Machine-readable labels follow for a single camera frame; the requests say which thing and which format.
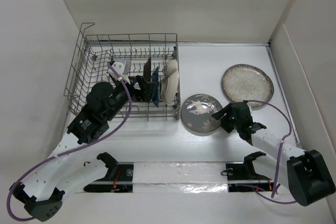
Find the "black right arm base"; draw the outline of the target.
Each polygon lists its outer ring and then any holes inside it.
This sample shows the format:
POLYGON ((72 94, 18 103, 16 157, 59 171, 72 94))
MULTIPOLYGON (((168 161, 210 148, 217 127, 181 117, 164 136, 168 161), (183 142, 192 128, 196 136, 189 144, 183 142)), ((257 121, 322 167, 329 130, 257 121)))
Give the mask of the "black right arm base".
POLYGON ((257 174, 253 166, 253 161, 265 155, 265 153, 259 151, 247 155, 243 162, 225 164, 225 169, 221 172, 221 175, 227 177, 230 193, 272 191, 274 185, 272 180, 257 174))

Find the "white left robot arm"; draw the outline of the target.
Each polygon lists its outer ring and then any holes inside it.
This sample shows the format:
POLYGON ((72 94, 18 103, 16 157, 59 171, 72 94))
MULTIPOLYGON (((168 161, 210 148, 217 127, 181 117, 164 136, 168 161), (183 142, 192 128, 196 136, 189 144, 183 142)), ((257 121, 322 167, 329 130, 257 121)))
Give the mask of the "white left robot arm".
POLYGON ((107 152, 99 154, 77 172, 69 176, 65 173, 84 149, 111 136, 125 124, 123 120, 108 132, 108 123, 125 104, 150 102, 156 86, 155 82, 147 82, 142 76, 130 77, 128 81, 117 78, 114 84, 96 83, 86 97, 86 104, 68 125, 66 134, 49 157, 10 187, 6 202, 8 214, 17 221, 22 220, 11 210, 11 198, 14 197, 23 203, 30 220, 44 222, 60 210, 63 200, 74 191, 97 179, 114 179, 119 163, 107 152))

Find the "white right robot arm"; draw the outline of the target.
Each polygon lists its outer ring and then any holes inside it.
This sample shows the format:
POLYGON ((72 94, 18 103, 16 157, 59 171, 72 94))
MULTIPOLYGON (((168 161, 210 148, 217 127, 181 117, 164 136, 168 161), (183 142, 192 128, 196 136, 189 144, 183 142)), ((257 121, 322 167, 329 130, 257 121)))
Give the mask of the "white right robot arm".
POLYGON ((255 122, 248 101, 229 103, 212 117, 227 133, 239 137, 258 149, 244 158, 243 174, 248 178, 265 176, 287 188, 295 202, 308 206, 335 193, 335 184, 321 153, 306 151, 278 137, 261 123, 255 122))

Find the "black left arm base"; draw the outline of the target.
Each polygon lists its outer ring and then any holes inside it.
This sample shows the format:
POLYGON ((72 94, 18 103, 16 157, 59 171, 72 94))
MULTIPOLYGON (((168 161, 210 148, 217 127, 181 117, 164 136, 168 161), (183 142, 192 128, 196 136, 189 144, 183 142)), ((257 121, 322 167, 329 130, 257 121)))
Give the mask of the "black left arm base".
POLYGON ((105 163, 107 172, 101 179, 95 180, 85 186, 87 193, 132 193, 134 163, 119 163, 107 152, 97 156, 98 160, 105 163))

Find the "grey plate with gold tree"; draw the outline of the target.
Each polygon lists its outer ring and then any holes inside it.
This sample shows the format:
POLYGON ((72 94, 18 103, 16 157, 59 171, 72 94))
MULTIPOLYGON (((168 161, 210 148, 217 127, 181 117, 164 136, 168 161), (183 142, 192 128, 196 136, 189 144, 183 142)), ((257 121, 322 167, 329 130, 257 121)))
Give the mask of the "grey plate with gold tree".
POLYGON ((212 115, 222 109, 220 102, 208 94, 194 94, 181 105, 181 120, 184 126, 196 135, 211 135, 220 123, 212 115))

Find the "blue leaf-shaped dish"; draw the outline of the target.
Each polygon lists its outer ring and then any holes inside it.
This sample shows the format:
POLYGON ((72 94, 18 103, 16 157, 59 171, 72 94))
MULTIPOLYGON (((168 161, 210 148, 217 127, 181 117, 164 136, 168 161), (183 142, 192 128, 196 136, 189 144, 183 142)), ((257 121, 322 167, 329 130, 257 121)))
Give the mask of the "blue leaf-shaped dish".
POLYGON ((159 67, 156 67, 152 73, 152 82, 154 82, 155 87, 152 95, 152 103, 158 108, 159 107, 159 67))

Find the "cream divided plate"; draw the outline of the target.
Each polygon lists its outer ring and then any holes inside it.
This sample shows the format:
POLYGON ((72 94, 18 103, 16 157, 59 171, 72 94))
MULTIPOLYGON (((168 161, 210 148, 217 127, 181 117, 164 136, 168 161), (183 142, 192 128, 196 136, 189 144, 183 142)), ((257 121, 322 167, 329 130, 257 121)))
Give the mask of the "cream divided plate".
POLYGON ((160 83, 160 97, 162 101, 170 105, 173 103, 179 83, 179 65, 177 60, 169 61, 162 70, 163 79, 160 83))

